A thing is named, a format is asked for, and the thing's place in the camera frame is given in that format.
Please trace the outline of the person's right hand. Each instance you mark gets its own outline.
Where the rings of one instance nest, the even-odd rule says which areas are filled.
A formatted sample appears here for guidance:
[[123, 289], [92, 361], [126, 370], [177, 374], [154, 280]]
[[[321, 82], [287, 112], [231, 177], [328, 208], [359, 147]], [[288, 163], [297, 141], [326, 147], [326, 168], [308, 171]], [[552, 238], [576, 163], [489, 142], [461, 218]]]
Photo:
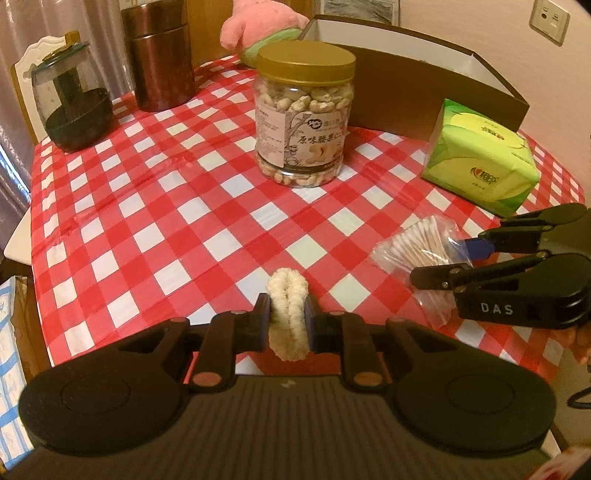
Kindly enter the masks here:
[[589, 362], [591, 350], [591, 326], [589, 323], [564, 330], [552, 330], [551, 337], [563, 347], [570, 349], [579, 365]]

